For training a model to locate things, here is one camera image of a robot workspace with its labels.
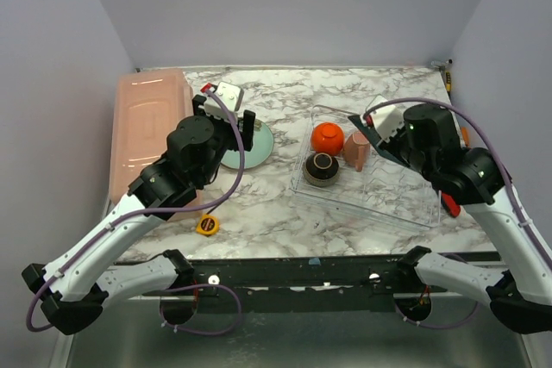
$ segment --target black bowl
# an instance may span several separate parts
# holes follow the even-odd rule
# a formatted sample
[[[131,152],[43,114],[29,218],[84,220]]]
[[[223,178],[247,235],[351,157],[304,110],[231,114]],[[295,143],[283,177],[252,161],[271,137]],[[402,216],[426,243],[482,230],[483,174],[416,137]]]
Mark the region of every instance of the black bowl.
[[[327,153],[315,153],[304,162],[303,175],[310,184],[327,187],[339,178],[339,163]]]

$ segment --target green plate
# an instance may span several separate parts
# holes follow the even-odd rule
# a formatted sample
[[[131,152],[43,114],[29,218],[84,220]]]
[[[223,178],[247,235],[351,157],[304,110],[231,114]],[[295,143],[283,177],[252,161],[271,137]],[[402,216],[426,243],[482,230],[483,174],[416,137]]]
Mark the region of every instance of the green plate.
[[[274,136],[270,128],[264,123],[260,123],[260,130],[253,134],[253,149],[245,152],[245,169],[254,168],[264,163],[274,148]],[[227,151],[224,154],[221,164],[225,167],[237,170],[240,166],[240,153],[237,151]]]

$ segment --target tape measure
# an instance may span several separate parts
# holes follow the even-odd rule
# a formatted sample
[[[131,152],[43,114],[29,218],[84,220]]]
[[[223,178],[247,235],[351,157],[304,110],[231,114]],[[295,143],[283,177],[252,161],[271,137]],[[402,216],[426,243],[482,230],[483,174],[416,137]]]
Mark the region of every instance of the tape measure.
[[[196,232],[203,236],[212,236],[219,229],[218,219],[213,215],[202,215],[196,226]]]

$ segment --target clear plastic tray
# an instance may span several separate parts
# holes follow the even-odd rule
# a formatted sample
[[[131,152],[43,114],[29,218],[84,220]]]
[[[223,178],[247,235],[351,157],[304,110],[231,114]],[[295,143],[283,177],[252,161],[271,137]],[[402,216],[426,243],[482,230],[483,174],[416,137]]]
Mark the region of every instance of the clear plastic tray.
[[[323,105],[312,108],[293,169],[291,190],[305,201],[345,214],[368,216],[408,228],[437,226],[441,220],[441,201],[431,185],[419,174],[380,157],[373,148],[362,172],[345,163],[341,155],[336,157],[340,177],[329,187],[316,187],[304,179],[302,165],[314,153],[311,149],[313,128],[322,122],[334,122],[347,139],[356,130],[347,118],[352,114]]]

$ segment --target pink lid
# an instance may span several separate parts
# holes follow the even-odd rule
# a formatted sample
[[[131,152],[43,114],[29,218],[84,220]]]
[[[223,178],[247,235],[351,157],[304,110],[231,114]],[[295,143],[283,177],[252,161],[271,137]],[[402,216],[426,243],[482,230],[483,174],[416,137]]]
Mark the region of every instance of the pink lid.
[[[166,136],[193,115],[192,91],[178,68],[123,75],[116,93],[110,199],[118,203],[141,170],[166,151]]]

